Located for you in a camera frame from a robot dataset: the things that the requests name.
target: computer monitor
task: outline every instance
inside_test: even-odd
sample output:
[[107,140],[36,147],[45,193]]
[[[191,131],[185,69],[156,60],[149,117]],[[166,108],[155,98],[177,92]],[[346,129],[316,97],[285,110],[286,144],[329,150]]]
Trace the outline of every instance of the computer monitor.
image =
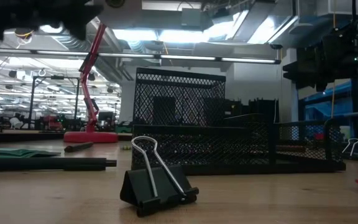
[[99,121],[106,121],[108,118],[112,119],[113,112],[99,112]]

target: wooden table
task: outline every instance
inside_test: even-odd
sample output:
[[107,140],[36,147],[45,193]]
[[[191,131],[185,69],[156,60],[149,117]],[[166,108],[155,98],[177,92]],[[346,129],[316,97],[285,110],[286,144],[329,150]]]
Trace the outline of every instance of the wooden table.
[[[0,145],[62,152],[64,146],[61,141]],[[197,203],[137,218],[119,200],[130,151],[100,144],[70,156],[117,159],[118,166],[106,172],[0,173],[0,224],[358,223],[358,162],[336,174],[189,177],[200,189]]]

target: black binder clip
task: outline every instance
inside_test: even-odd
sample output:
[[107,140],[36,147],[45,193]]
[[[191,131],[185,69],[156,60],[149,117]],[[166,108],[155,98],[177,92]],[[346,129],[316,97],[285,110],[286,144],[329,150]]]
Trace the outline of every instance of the black binder clip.
[[[153,152],[161,167],[150,167],[146,152],[135,143],[136,140],[148,140],[154,143]],[[191,188],[181,166],[165,165],[157,152],[155,139],[139,136],[132,140],[132,145],[142,153],[146,169],[125,172],[120,199],[135,205],[138,217],[197,200],[198,188]]]
[[[349,159],[353,161],[358,161],[358,148],[356,148],[356,144],[358,143],[357,138],[351,138],[347,140],[347,146],[342,151],[342,158]],[[346,152],[346,149],[353,143],[352,150],[350,152]]]

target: lamp base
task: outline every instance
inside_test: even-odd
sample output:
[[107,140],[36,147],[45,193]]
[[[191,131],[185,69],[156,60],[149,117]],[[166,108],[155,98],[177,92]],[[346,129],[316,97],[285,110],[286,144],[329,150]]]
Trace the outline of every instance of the lamp base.
[[116,133],[87,133],[79,131],[66,132],[64,142],[74,143],[115,143],[118,142],[118,134]]

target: wire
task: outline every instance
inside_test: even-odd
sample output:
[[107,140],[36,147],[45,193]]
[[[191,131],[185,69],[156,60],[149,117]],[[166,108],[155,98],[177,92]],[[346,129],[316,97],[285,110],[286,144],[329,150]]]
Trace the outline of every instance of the wire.
[[335,81],[334,81],[334,87],[333,87],[333,100],[331,104],[331,118],[334,118],[334,104],[335,104]]
[[179,11],[179,7],[183,4],[183,3],[187,3],[192,9],[194,9],[193,5],[191,5],[188,1],[181,1],[178,5],[177,11]]

